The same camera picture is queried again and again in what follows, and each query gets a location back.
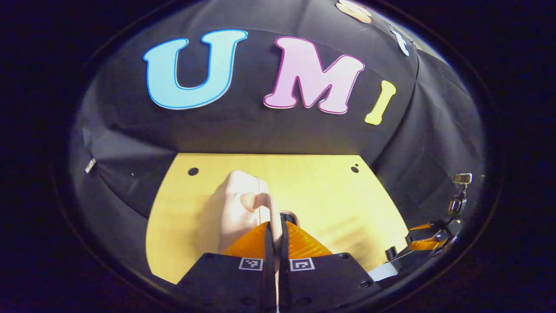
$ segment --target yellow letter i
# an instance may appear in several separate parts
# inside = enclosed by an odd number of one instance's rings
[[[376,101],[375,107],[371,111],[371,113],[367,114],[365,117],[365,122],[373,125],[378,125],[382,122],[382,115],[390,102],[390,99],[394,94],[396,94],[396,87],[392,85],[391,82],[383,80],[382,84],[382,92],[378,100]]]

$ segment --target light blue letter u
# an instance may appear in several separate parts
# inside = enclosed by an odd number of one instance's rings
[[[147,51],[143,60],[147,61],[147,88],[152,101],[173,110],[193,109],[216,101],[230,87],[236,45],[246,38],[247,32],[240,30],[205,34],[201,41],[210,45],[208,75],[204,83],[193,88],[177,82],[177,54],[187,46],[187,39],[168,41]]]

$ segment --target letter m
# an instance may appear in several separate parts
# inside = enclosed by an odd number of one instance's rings
[[[305,107],[312,107],[330,89],[328,96],[319,102],[319,109],[332,114],[348,111],[347,101],[351,89],[357,75],[365,68],[361,61],[342,55],[328,69],[322,70],[319,54],[312,42],[295,37],[280,37],[276,45],[282,49],[282,63],[274,91],[263,100],[266,106],[275,109],[294,107],[297,99],[293,91],[298,81]]]

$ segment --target black fabric backdrop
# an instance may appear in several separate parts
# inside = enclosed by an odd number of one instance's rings
[[[477,103],[450,66],[412,45],[406,57],[389,32],[392,26],[379,16],[374,21],[379,27],[361,25],[333,1],[215,0],[177,11],[107,58],[94,58],[89,68],[95,75],[79,105],[69,148],[77,218],[105,253],[171,293],[171,284],[150,273],[145,233],[152,202],[177,152],[359,154],[408,227],[445,217],[456,191],[452,176],[472,172],[464,217],[472,216],[486,159]],[[200,37],[228,28],[245,30],[249,37],[237,45],[227,93],[192,110],[154,104],[144,53],[188,38],[190,44],[178,56],[177,79],[182,86],[195,86],[207,75],[209,47]],[[287,110],[263,105],[279,69],[281,51],[274,41],[280,36],[314,42],[324,67],[342,54],[362,60],[365,70],[346,114],[300,103]],[[381,80],[397,91],[375,126],[364,117],[380,94]],[[299,87],[294,95],[301,101]],[[97,164],[86,174],[93,157]]]

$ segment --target wooden table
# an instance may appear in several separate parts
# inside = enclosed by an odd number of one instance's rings
[[[192,168],[196,175],[188,174]],[[332,253],[351,253],[366,271],[386,262],[386,249],[406,247],[400,213],[358,155],[180,153],[148,220],[154,275],[178,283],[203,253],[217,251],[221,184],[233,170],[265,180],[280,210],[294,212],[303,230]]]

